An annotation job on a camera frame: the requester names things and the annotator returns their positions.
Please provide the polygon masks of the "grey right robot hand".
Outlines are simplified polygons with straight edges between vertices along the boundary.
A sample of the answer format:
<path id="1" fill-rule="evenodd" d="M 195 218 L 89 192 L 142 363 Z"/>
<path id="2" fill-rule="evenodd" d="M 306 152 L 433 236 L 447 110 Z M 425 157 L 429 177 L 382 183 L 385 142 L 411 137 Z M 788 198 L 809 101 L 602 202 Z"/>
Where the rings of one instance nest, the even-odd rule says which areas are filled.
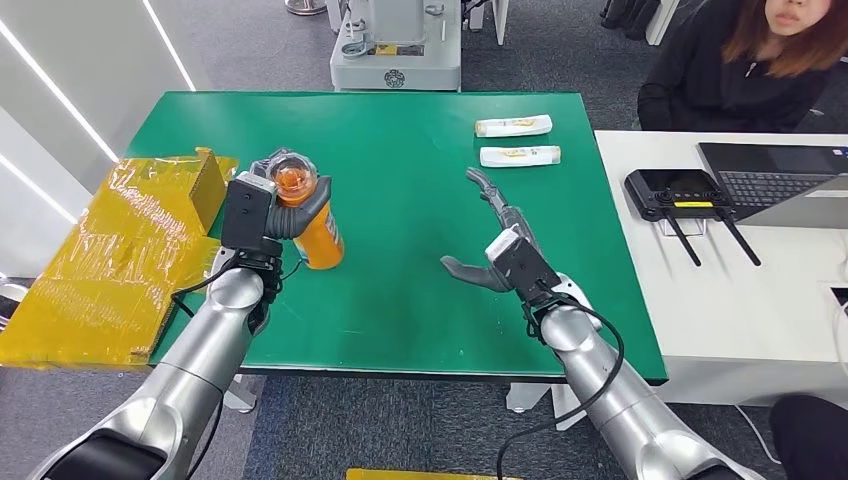
<path id="1" fill-rule="evenodd" d="M 517 206 L 510 205 L 498 187 L 481 169 L 468 167 L 465 170 L 465 176 L 479 187 L 480 198 L 486 201 L 493 209 L 502 230 L 517 225 L 518 233 L 525 237 L 538 251 L 541 251 L 536 237 L 521 209 Z M 484 287 L 498 293 L 508 292 L 513 289 L 513 286 L 508 280 L 493 266 L 466 265 L 452 256 L 443 256 L 440 262 L 453 278 L 462 282 Z"/>

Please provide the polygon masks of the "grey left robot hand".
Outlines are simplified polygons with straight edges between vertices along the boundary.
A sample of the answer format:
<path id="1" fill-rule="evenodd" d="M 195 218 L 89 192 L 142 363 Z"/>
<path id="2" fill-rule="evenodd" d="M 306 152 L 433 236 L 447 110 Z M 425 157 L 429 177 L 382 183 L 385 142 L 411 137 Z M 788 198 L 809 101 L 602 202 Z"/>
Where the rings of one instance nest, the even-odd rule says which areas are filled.
<path id="1" fill-rule="evenodd" d="M 270 181 L 275 199 L 266 221 L 266 235 L 274 239 L 294 239 L 329 202 L 332 177 L 321 175 L 305 155 L 281 147 L 267 158 L 254 161 L 249 172 Z"/>

